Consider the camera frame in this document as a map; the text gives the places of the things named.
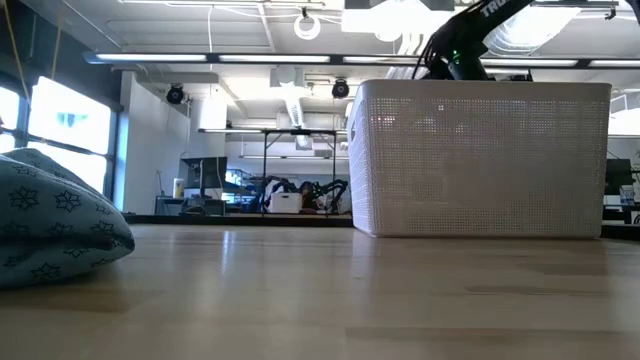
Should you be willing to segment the black computer monitor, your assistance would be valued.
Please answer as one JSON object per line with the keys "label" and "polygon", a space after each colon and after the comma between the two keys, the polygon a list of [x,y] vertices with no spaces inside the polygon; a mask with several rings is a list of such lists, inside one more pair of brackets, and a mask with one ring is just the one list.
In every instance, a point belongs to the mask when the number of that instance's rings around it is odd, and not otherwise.
{"label": "black computer monitor", "polygon": [[179,177],[184,180],[184,187],[196,189],[199,195],[204,195],[207,189],[222,190],[226,171],[226,157],[182,158],[179,163]]}
{"label": "black computer monitor", "polygon": [[607,159],[605,172],[605,194],[619,195],[623,186],[633,187],[630,159]]}

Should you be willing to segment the black light bar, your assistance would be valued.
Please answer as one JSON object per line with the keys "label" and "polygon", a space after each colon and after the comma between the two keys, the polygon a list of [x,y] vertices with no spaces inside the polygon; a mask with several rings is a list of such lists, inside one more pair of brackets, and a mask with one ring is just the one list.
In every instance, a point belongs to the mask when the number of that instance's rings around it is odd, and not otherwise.
{"label": "black light bar", "polygon": [[[229,64],[229,65],[329,65],[412,66],[418,58],[408,55],[278,54],[278,53],[96,53],[85,52],[89,64]],[[640,70],[636,58],[484,58],[486,68]]]}

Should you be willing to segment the black background workstation frame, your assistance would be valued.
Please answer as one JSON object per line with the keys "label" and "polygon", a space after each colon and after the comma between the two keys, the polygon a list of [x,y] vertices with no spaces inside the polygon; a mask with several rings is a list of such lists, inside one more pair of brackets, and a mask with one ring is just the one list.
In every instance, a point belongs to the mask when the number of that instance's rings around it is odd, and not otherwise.
{"label": "black background workstation frame", "polygon": [[[262,181],[264,178],[268,177],[267,175],[267,161],[269,159],[268,150],[269,148],[280,139],[280,137],[284,134],[288,134],[291,136],[304,136],[304,137],[313,137],[318,136],[322,140],[325,140],[329,145],[330,154],[328,156],[289,156],[289,155],[278,155],[275,156],[275,159],[280,160],[331,160],[332,161],[332,181],[336,180],[336,162],[337,156],[335,153],[336,145],[337,145],[337,135],[338,132],[336,130],[323,130],[323,129],[305,129],[305,128],[292,128],[292,129],[263,129],[261,133],[264,136],[263,141],[263,154],[262,154]],[[320,210],[303,210],[296,215],[324,215],[325,217],[329,217],[330,215],[338,215],[340,213],[340,202],[339,202],[339,212],[330,214],[328,213],[324,207],[328,205],[332,200],[331,195],[324,195],[318,200],[318,204],[321,206]]]}

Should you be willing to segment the blue patterned cloth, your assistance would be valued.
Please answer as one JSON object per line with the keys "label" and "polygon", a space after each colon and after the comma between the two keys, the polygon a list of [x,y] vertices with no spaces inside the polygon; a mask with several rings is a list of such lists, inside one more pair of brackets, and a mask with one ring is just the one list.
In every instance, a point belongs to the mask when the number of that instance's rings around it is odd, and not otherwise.
{"label": "blue patterned cloth", "polygon": [[0,153],[0,289],[52,283],[135,250],[123,214],[42,152]]}

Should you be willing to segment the silver ventilation duct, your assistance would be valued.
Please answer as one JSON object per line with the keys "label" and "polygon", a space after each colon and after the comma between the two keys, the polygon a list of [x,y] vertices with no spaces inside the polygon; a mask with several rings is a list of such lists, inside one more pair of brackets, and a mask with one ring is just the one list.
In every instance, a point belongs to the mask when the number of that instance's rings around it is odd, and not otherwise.
{"label": "silver ventilation duct", "polygon": [[557,36],[579,7],[533,5],[537,0],[487,0],[480,8],[483,43],[493,56],[529,56]]}

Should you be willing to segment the white perforated plastic basket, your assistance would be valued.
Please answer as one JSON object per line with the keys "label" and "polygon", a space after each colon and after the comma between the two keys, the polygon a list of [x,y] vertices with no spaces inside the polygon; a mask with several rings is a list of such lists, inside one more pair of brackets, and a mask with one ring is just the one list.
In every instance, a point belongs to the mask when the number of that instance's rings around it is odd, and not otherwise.
{"label": "white perforated plastic basket", "polygon": [[377,237],[595,238],[607,83],[368,80],[348,118],[354,226]]}

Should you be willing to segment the black aluminium table frame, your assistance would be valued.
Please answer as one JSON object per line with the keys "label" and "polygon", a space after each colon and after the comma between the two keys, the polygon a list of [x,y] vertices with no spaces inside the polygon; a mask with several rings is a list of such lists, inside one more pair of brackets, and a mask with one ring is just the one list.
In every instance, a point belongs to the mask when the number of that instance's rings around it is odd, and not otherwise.
{"label": "black aluminium table frame", "polygon": [[[354,229],[350,218],[314,216],[261,216],[236,214],[235,216],[165,216],[124,213],[130,225],[203,225],[203,226],[256,226],[256,227],[315,227]],[[640,242],[640,226],[603,225],[601,238]]]}

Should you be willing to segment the small background white basket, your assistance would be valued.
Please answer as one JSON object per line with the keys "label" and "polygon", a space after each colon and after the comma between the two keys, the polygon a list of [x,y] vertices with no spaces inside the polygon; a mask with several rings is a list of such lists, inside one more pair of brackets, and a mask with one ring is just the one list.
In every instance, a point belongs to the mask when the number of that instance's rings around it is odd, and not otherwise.
{"label": "small background white basket", "polygon": [[268,210],[276,214],[298,214],[302,208],[302,195],[299,193],[273,193]]}

